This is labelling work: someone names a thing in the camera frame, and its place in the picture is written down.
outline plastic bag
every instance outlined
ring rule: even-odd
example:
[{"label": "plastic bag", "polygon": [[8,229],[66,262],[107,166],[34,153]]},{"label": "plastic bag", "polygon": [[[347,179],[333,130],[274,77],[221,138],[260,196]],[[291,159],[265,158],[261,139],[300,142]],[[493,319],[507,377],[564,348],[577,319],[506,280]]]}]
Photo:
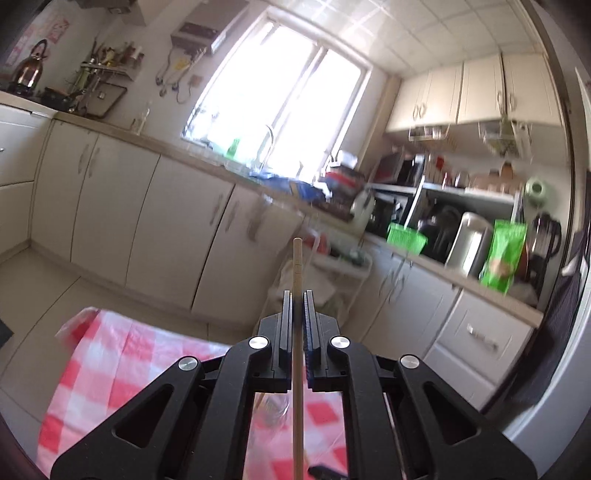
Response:
[{"label": "plastic bag", "polygon": [[527,225],[524,223],[495,221],[492,245],[480,283],[501,293],[507,293],[513,283],[526,233]]}]

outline drawer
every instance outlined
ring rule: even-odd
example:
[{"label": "drawer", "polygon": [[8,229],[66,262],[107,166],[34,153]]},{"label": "drawer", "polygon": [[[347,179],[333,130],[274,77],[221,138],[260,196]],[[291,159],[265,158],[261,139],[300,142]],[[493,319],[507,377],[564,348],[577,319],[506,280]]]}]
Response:
[{"label": "drawer", "polygon": [[33,181],[49,120],[32,127],[0,120],[0,185]]},{"label": "drawer", "polygon": [[525,323],[464,290],[437,341],[499,384],[521,355],[531,331]]},{"label": "drawer", "polygon": [[431,370],[477,410],[485,405],[496,390],[488,380],[472,371],[436,343],[431,347],[424,360]]}]

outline green basket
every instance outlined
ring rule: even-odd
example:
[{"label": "green basket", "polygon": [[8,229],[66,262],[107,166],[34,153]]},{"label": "green basket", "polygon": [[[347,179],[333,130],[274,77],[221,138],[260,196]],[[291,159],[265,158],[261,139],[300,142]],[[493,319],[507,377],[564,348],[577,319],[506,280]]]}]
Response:
[{"label": "green basket", "polygon": [[418,255],[427,244],[427,237],[412,228],[406,228],[397,223],[390,223],[388,227],[388,243],[404,248],[412,254]]}]

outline window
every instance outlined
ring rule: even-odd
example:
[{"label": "window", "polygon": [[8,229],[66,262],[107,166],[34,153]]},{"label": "window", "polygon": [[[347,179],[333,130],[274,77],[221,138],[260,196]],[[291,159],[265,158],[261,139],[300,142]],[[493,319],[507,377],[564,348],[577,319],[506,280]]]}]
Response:
[{"label": "window", "polygon": [[321,41],[266,18],[214,76],[183,138],[249,168],[312,181],[364,77]]}]

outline kitchen cabinet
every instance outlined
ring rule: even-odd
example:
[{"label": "kitchen cabinet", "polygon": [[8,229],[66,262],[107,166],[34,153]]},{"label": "kitchen cabinet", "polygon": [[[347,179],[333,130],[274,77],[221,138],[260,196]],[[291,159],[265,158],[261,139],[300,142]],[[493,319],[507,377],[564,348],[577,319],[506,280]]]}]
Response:
[{"label": "kitchen cabinet", "polygon": [[457,121],[462,64],[430,70],[418,106],[416,125],[450,125]]},{"label": "kitchen cabinet", "polygon": [[0,105],[0,185],[33,181],[51,120]]},{"label": "kitchen cabinet", "polygon": [[424,362],[475,409],[480,410],[496,387],[440,345],[431,347]]},{"label": "kitchen cabinet", "polygon": [[368,244],[363,253],[372,260],[372,270],[349,311],[342,332],[354,342],[362,342],[384,301],[390,295],[403,261],[388,248]]},{"label": "kitchen cabinet", "polygon": [[162,157],[139,216],[125,285],[189,310],[232,187]]},{"label": "kitchen cabinet", "polygon": [[503,67],[509,119],[561,125],[556,90],[544,56],[504,54]]},{"label": "kitchen cabinet", "polygon": [[398,359],[412,353],[422,358],[456,297],[453,285],[406,263],[363,343],[375,355]]},{"label": "kitchen cabinet", "polygon": [[505,112],[505,79],[501,55],[464,63],[457,123],[500,119]]},{"label": "kitchen cabinet", "polygon": [[80,194],[72,263],[125,284],[135,228],[159,155],[99,136]]},{"label": "kitchen cabinet", "polygon": [[33,182],[0,187],[0,254],[29,238]]},{"label": "kitchen cabinet", "polygon": [[298,212],[236,186],[207,256],[192,312],[219,323],[256,324],[284,258],[282,251],[302,220]]},{"label": "kitchen cabinet", "polygon": [[41,162],[31,238],[67,261],[80,190],[97,139],[95,132],[56,122]]},{"label": "kitchen cabinet", "polygon": [[521,355],[532,328],[462,291],[437,343],[494,384]]},{"label": "kitchen cabinet", "polygon": [[418,119],[419,104],[427,83],[427,74],[405,79],[400,84],[392,115],[386,126],[386,132],[408,130]]}]

